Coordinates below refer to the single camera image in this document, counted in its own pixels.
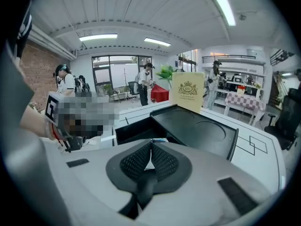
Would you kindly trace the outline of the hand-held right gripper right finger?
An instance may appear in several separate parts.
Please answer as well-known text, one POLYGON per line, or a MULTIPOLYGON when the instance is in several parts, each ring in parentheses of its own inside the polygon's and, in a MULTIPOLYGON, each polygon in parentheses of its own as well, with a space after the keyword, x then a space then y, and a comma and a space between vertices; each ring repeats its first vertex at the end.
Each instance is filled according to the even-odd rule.
POLYGON ((141 224, 220 226, 239 219, 241 214, 226 194, 229 189, 223 189, 223 184, 229 179, 254 202, 243 206, 247 212, 271 196, 260 181, 216 154, 173 143, 157 145, 186 156, 192 164, 192 171, 188 180, 176 191, 153 196, 137 218, 141 224))

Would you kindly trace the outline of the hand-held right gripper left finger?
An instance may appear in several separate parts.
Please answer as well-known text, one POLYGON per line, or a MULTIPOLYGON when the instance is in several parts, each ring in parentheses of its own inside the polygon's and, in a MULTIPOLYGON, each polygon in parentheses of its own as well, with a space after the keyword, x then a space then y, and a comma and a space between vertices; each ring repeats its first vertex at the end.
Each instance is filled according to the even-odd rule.
POLYGON ((50 179, 46 192, 47 220, 52 226, 142 226, 127 217, 137 205, 134 195, 118 189, 107 171, 124 184, 119 163, 110 165, 117 156, 136 151, 146 140, 91 151, 61 154, 53 143, 43 141, 43 162, 50 179))

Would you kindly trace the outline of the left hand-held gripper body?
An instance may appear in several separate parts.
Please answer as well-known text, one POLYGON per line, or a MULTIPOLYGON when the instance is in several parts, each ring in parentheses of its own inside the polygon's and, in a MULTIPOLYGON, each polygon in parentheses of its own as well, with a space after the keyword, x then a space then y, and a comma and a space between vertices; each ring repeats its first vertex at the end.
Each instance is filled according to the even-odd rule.
POLYGON ((65 151, 80 150, 87 139, 103 134, 103 105, 99 97, 68 97, 49 92, 45 117, 65 151))

